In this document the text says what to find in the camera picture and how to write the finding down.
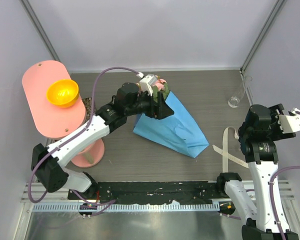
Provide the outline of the pink rose stem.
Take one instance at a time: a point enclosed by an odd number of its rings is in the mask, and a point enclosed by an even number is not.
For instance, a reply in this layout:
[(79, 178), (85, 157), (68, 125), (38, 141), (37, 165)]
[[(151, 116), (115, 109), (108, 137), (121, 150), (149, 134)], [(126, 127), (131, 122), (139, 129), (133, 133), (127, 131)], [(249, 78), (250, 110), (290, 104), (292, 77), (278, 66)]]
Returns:
[(167, 84), (167, 82), (164, 79), (158, 79), (153, 85), (152, 85), (152, 96), (154, 98), (154, 101), (158, 101), (158, 94), (162, 93), (163, 99), (165, 100), (169, 93), (170, 89)]

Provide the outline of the blue wrapping paper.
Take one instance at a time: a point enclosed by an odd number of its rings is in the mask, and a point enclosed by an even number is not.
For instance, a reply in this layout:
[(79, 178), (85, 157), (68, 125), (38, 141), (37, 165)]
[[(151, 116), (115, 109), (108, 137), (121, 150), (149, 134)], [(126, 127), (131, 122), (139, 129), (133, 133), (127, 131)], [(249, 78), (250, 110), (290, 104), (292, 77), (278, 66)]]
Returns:
[(174, 114), (158, 120), (145, 114), (136, 117), (133, 133), (180, 154), (196, 158), (209, 142), (195, 119), (171, 91), (166, 98)]

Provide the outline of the cream ribbon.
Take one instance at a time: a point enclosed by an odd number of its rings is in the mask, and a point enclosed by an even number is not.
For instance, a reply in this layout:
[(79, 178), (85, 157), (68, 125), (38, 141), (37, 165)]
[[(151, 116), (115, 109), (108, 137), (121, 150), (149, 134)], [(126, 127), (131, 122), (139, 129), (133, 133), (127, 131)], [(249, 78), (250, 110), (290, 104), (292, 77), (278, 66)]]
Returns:
[(229, 153), (229, 131), (230, 130), (233, 131), (233, 138), (235, 140), (238, 140), (239, 135), (238, 135), (236, 128), (233, 126), (228, 126), (223, 131), (222, 148), (220, 148), (214, 144), (212, 145), (213, 150), (222, 156), (222, 173), (229, 172), (229, 161), (231, 161), (241, 167), (244, 167), (246, 169), (249, 168), (248, 164), (245, 161), (243, 161), (242, 159)]

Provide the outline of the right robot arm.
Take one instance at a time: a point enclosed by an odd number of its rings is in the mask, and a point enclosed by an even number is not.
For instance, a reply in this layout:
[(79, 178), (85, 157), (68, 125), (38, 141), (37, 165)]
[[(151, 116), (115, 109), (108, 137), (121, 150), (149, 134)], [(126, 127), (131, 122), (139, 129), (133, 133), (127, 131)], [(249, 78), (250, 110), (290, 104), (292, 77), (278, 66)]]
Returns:
[(238, 129), (240, 149), (252, 176), (255, 201), (244, 188), (238, 173), (221, 173), (216, 180), (216, 193), (229, 197), (242, 222), (244, 240), (297, 240), (285, 216), (278, 183), (279, 157), (276, 141), (294, 138), (285, 132), (283, 105), (266, 107), (253, 104)]

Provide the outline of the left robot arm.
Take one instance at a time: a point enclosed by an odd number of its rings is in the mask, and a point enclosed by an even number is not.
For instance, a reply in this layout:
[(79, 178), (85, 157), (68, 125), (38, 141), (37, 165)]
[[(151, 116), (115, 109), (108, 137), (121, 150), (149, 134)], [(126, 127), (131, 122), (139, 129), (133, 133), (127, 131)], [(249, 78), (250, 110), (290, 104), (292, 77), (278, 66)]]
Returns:
[(67, 188), (78, 197), (92, 199), (98, 191), (97, 182), (87, 172), (66, 169), (66, 165), (82, 150), (111, 134), (133, 115), (145, 114), (162, 120), (174, 114), (166, 103), (170, 93), (165, 80), (159, 79), (151, 86), (151, 93), (140, 90), (136, 83), (126, 82), (112, 96), (111, 102), (97, 110), (86, 125), (57, 142), (33, 148), (31, 169), (45, 187), (46, 193)]

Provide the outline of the clear glass vase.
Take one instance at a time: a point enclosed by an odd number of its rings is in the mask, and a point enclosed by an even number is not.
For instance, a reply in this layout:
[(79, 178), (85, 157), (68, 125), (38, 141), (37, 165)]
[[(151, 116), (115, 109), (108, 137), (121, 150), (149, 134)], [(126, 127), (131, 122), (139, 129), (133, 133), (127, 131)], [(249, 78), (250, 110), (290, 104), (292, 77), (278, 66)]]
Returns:
[(231, 97), (228, 99), (227, 103), (231, 108), (237, 108), (241, 100), (244, 98), (244, 95), (247, 91), (248, 86), (250, 85), (253, 78), (251, 76), (245, 76), (240, 85), (236, 88), (236, 90), (233, 92)]

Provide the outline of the yellow plastic bowl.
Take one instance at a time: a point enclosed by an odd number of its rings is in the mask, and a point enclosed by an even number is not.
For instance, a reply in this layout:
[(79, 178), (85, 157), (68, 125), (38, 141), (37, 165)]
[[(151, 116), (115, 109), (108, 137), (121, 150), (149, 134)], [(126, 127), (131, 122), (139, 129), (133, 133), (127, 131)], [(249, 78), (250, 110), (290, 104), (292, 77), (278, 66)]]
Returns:
[(51, 84), (46, 91), (48, 102), (59, 108), (73, 106), (79, 98), (79, 86), (72, 79), (61, 79)]

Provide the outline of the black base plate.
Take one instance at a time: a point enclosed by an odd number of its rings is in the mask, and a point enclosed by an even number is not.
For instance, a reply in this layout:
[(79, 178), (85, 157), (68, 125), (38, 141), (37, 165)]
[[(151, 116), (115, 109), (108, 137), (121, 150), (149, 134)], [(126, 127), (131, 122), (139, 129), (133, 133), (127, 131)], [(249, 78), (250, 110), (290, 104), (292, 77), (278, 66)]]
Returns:
[(119, 205), (163, 205), (173, 201), (181, 205), (211, 204), (227, 195), (215, 182), (209, 181), (144, 181), (99, 182), (91, 200)]

